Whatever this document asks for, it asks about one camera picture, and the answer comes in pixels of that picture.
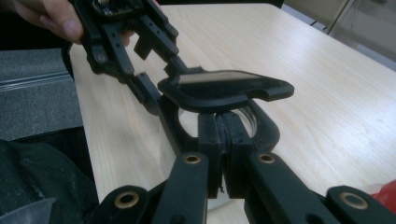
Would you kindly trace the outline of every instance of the floor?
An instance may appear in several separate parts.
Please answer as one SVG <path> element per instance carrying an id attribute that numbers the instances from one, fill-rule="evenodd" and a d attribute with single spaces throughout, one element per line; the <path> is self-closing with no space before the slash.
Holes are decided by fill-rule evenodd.
<path id="1" fill-rule="evenodd" d="M 282 9 L 307 24 L 314 22 L 292 8 Z M 358 50 L 396 71 L 395 62 L 369 49 Z M 74 81 L 59 49 L 0 51 L 0 62 L 0 139 L 82 126 Z"/>

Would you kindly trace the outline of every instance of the wooden table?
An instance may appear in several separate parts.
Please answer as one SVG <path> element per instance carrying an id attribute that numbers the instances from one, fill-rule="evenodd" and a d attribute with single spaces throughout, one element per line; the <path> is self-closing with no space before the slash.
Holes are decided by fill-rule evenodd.
<path id="1" fill-rule="evenodd" d="M 289 99 L 259 102 L 278 125 L 274 152 L 312 190 L 367 189 L 396 179 L 396 73 L 270 5 L 163 7 L 179 30 L 187 66 L 239 69 L 294 85 Z M 136 72 L 154 83 L 165 63 L 127 48 Z M 151 189 L 165 179 L 161 124 L 115 78 L 95 75 L 85 51 L 71 51 L 99 199 L 113 189 Z M 208 223 L 247 223 L 241 201 L 208 214 Z"/>

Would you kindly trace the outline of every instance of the red fabric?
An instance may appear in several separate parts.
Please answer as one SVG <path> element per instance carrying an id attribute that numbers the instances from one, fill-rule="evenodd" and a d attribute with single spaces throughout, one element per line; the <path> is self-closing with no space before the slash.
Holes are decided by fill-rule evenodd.
<path id="1" fill-rule="evenodd" d="M 396 180 L 382 186 L 381 190 L 372 196 L 396 214 Z"/>

